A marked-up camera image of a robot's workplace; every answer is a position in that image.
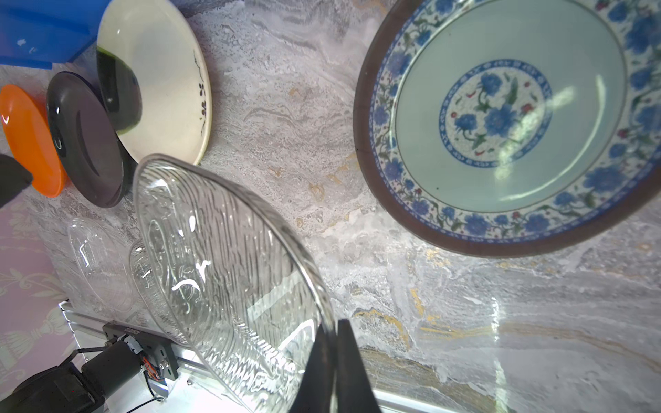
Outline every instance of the marble countertop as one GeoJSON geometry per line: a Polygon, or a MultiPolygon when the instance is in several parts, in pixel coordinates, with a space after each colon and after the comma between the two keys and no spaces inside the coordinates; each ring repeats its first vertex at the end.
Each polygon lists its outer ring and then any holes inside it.
{"type": "MultiPolygon", "coordinates": [[[[175,4],[212,84],[201,166],[255,191],[297,229],[375,387],[462,412],[661,411],[661,198],[543,256],[435,248],[377,203],[354,152],[358,72],[392,0],[175,4]]],[[[52,71],[0,66],[0,85],[43,99],[61,70],[94,83],[94,50],[52,71]]],[[[4,135],[0,151],[9,153],[4,135]]],[[[67,226],[96,219],[130,245],[132,194],[100,209],[71,184],[54,199],[25,193],[72,303],[113,317],[81,283],[67,226]]]]}

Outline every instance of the wire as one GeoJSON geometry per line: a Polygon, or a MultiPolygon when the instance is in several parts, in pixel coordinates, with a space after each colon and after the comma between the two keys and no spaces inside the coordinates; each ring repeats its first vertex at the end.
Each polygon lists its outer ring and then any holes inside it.
{"type": "Polygon", "coordinates": [[[129,411],[126,412],[126,413],[135,412],[137,409],[141,408],[141,407],[144,406],[145,404],[149,404],[149,403],[153,402],[154,400],[158,400],[158,401],[160,402],[161,400],[163,400],[163,397],[153,397],[153,398],[150,398],[149,400],[147,400],[147,401],[144,402],[143,404],[140,404],[140,405],[138,405],[138,406],[132,408],[131,410],[129,410],[129,411]]]}
{"type": "Polygon", "coordinates": [[[66,359],[64,359],[64,361],[60,364],[60,366],[71,363],[71,362],[73,361],[73,359],[74,359],[76,356],[78,356],[79,354],[81,354],[81,353],[103,352],[103,351],[105,351],[105,350],[107,350],[107,349],[108,349],[108,347],[77,348],[76,350],[73,350],[73,351],[72,351],[72,353],[71,353],[71,355],[70,355],[69,357],[67,357],[66,359]]]}
{"type": "Polygon", "coordinates": [[[149,389],[149,392],[151,393],[151,396],[156,397],[156,394],[154,394],[154,391],[151,390],[151,385],[149,385],[149,377],[147,376],[147,370],[143,371],[142,374],[145,376],[145,383],[147,383],[147,388],[149,389]]]}

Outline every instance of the textured glass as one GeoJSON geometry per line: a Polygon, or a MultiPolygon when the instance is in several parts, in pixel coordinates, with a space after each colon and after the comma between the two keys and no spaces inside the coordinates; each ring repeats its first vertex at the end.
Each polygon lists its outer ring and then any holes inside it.
{"type": "Polygon", "coordinates": [[[152,155],[136,172],[151,271],[188,344],[254,412],[286,412],[321,324],[334,334],[317,268],[257,195],[152,155]]]}
{"type": "Polygon", "coordinates": [[[74,218],[68,232],[80,275],[92,293],[113,311],[130,311],[134,295],[124,268],[126,251],[92,219],[74,218]]]}
{"type": "Polygon", "coordinates": [[[163,299],[163,293],[156,284],[154,273],[151,271],[151,265],[149,264],[149,256],[142,240],[136,241],[131,247],[129,263],[137,292],[145,301],[154,321],[175,342],[187,346],[186,337],[181,333],[176,321],[173,320],[172,313],[163,299]]]}

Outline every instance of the blue flower motif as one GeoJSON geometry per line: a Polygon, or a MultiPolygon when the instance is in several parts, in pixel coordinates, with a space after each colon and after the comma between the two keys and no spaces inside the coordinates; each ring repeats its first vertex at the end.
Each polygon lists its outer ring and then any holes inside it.
{"type": "Polygon", "coordinates": [[[510,220],[507,219],[507,215],[499,215],[496,218],[494,218],[494,222],[499,225],[507,225],[510,223],[510,220]]]}
{"type": "Polygon", "coordinates": [[[611,22],[622,23],[627,18],[627,13],[627,4],[621,2],[608,12],[608,18],[611,22]]]}
{"type": "Polygon", "coordinates": [[[491,108],[485,118],[486,134],[507,137],[515,120],[516,112],[512,110],[512,105],[504,104],[500,109],[491,108]]]}
{"type": "Polygon", "coordinates": [[[425,200],[415,200],[411,204],[413,212],[417,213],[419,216],[424,217],[429,213],[429,204],[425,200]]]}
{"type": "Polygon", "coordinates": [[[411,63],[411,55],[404,52],[395,52],[390,55],[390,59],[386,64],[386,69],[390,70],[395,76],[401,76],[407,71],[408,65],[411,63]]]}
{"type": "Polygon", "coordinates": [[[647,86],[647,83],[652,77],[652,68],[646,67],[645,69],[638,70],[631,74],[631,87],[637,91],[647,86]]]}
{"type": "Polygon", "coordinates": [[[444,207],[443,209],[441,209],[441,212],[442,212],[443,215],[445,215],[446,217],[448,217],[448,218],[450,218],[450,219],[454,219],[454,208],[452,208],[452,207],[444,207]]]}
{"type": "Polygon", "coordinates": [[[648,47],[661,43],[661,13],[637,17],[625,40],[626,48],[635,54],[645,53],[648,47]]]}
{"type": "Polygon", "coordinates": [[[474,114],[461,115],[455,120],[455,126],[459,130],[474,131],[477,129],[477,118],[474,114]]]}
{"type": "Polygon", "coordinates": [[[546,231],[549,227],[549,220],[540,213],[530,215],[528,222],[525,223],[524,228],[529,233],[540,233],[546,231]]]}
{"type": "Polygon", "coordinates": [[[466,231],[472,235],[484,235],[489,228],[489,223],[482,215],[469,215],[466,217],[466,231]]]}
{"type": "Polygon", "coordinates": [[[431,30],[425,30],[424,32],[420,33],[420,36],[418,36],[415,42],[422,46],[427,43],[427,40],[429,40],[430,37],[432,37],[431,30]]]}
{"type": "Polygon", "coordinates": [[[377,125],[383,125],[390,120],[390,115],[385,111],[383,106],[379,106],[374,110],[374,122],[377,125]]]}
{"type": "Polygon", "coordinates": [[[482,88],[489,96],[494,96],[498,93],[500,86],[502,86],[502,80],[500,80],[498,75],[493,73],[485,73],[480,78],[480,81],[482,82],[482,88]]]}
{"type": "Polygon", "coordinates": [[[595,192],[601,194],[617,189],[624,182],[625,176],[617,169],[617,165],[610,167],[596,168],[586,174],[583,186],[593,188],[595,192]]]}
{"type": "Polygon", "coordinates": [[[626,151],[627,146],[624,143],[616,143],[615,145],[611,146],[611,149],[608,151],[608,156],[611,158],[619,158],[620,156],[624,155],[626,151]]]}
{"type": "Polygon", "coordinates": [[[454,9],[455,0],[436,0],[436,11],[446,15],[454,9]]]}
{"type": "Polygon", "coordinates": [[[576,201],[576,197],[570,194],[569,192],[561,192],[558,196],[555,197],[553,201],[557,206],[566,206],[571,204],[573,201],[576,201]]]}
{"type": "Polygon", "coordinates": [[[404,164],[397,158],[388,161],[385,164],[385,168],[383,168],[383,173],[385,173],[385,177],[388,180],[400,180],[402,178],[402,172],[404,172],[404,164]]]}
{"type": "Polygon", "coordinates": [[[642,125],[645,132],[661,131],[661,104],[647,106],[636,116],[636,121],[642,125]]]}

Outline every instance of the floral wallpaper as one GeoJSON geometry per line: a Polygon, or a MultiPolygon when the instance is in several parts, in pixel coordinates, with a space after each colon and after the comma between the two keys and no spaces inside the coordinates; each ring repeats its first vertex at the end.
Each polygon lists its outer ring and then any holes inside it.
{"type": "Polygon", "coordinates": [[[0,209],[0,400],[75,348],[58,303],[66,297],[26,205],[0,209]]]}

